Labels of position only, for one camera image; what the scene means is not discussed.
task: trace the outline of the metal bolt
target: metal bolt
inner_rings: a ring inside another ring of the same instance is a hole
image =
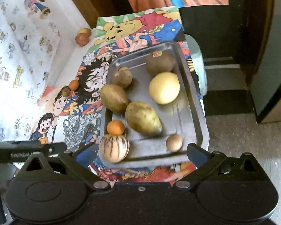
[[[187,189],[191,186],[191,184],[188,181],[178,181],[176,183],[176,187],[180,189]]]
[[[108,187],[108,183],[105,181],[97,181],[94,183],[94,187],[96,189],[106,189]]]
[[[138,188],[138,191],[145,191],[145,190],[146,190],[145,187],[139,187],[139,188]]]

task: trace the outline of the gray tile floor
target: gray tile floor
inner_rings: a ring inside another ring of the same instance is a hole
[[[209,151],[221,151],[228,157],[251,152],[270,177],[279,193],[279,204],[272,220],[281,225],[281,122],[257,124],[255,115],[207,116]]]

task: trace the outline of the metal tray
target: metal tray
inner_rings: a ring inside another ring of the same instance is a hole
[[[146,56],[156,51],[169,51],[176,60],[172,72],[178,76],[180,92],[178,97],[167,105],[159,105],[149,96],[148,89],[152,78],[147,73],[144,65],[146,64]],[[116,59],[109,66],[106,84],[110,83],[113,73],[119,67],[128,67],[133,76],[131,85],[125,89],[129,102],[143,101],[152,106],[162,122],[163,129],[160,136],[148,138],[131,129],[125,120],[125,116],[114,114],[104,107],[102,110],[100,139],[107,134],[107,124],[111,120],[119,119],[126,126],[124,135],[130,142],[127,157],[116,164],[106,161],[99,152],[99,157],[106,167],[168,166],[188,161],[186,148],[189,143],[195,143],[204,149],[207,148],[209,133],[204,112],[185,57],[178,43],[171,41],[157,44]],[[169,135],[175,133],[183,137],[183,145],[180,151],[171,153],[167,150],[165,142]]]

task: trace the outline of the tray rim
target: tray rim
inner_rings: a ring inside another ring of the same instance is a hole
[[[130,57],[132,57],[134,54],[137,54],[141,50],[144,50],[144,49],[148,50],[148,49],[150,49],[150,50],[152,50],[154,52],[155,51],[154,48],[160,47],[162,44],[165,44],[165,45],[168,44],[169,46],[175,47],[175,49],[179,53],[179,56],[181,57],[181,59],[185,61],[185,56],[184,56],[184,54],[183,54],[179,44],[177,42],[175,42],[175,41],[165,41],[165,42],[158,43],[156,45],[149,46],[149,47],[146,47],[146,48],[143,48],[143,49],[139,49],[137,51],[128,53],[126,55],[123,55],[123,56],[117,58],[116,60],[114,60],[109,65],[109,67],[111,67],[113,65],[116,65],[117,61],[123,60],[123,58],[126,58],[126,57],[130,58]],[[197,112],[196,115],[198,116],[198,121],[199,121],[199,124],[200,124],[200,129],[201,129],[201,134],[202,134],[202,141],[201,141],[201,143],[199,143],[200,144],[199,146],[206,150],[208,145],[209,145],[209,132],[208,132],[208,128],[207,128],[205,114],[204,114],[204,111],[203,111],[200,99],[198,97],[198,93],[197,93],[196,86],[194,84],[194,80],[193,80],[192,75],[191,75],[191,73],[189,71],[189,68],[187,66],[187,63],[186,62],[182,63],[182,66],[183,66],[183,70],[184,70],[185,75],[186,75],[187,82],[188,82],[189,87],[190,87],[192,101],[194,103],[194,107],[195,107],[196,112]],[[102,121],[102,118],[105,117],[105,113],[106,113],[106,107],[103,106],[103,109],[101,111],[100,140],[104,136],[104,132],[105,132],[105,128],[104,128],[104,124],[103,124],[103,123],[105,123],[105,121]],[[119,162],[119,163],[110,163],[110,162],[107,162],[102,157],[102,155],[100,154],[100,151],[98,152],[98,154],[99,154],[99,158],[100,158],[101,162],[103,163],[103,165],[108,167],[108,168],[140,168],[140,167],[148,167],[148,165],[142,164],[142,163],[148,162],[148,159],[146,159],[146,160],[128,161],[128,162]],[[171,163],[181,163],[181,162],[189,161],[189,159],[187,157],[187,154],[186,154],[186,151],[184,151],[184,152],[180,152],[180,153],[177,153],[177,154],[173,153],[173,155],[169,156],[169,157],[162,157],[161,156],[160,158],[150,159],[150,162],[152,163],[152,165],[150,165],[149,167],[160,166],[158,164],[160,162],[160,159],[165,159],[165,158],[166,159],[173,159],[173,161]]]

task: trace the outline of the fruit sticker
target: fruit sticker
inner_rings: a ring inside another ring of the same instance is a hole
[[[152,55],[153,55],[153,57],[155,57],[155,58],[160,57],[160,56],[162,55],[162,51],[153,52]]]
[[[17,87],[20,86],[20,78],[21,78],[21,74],[24,73],[24,69],[21,68],[20,66],[17,66],[17,74],[16,74],[16,79],[13,83],[13,87]]]

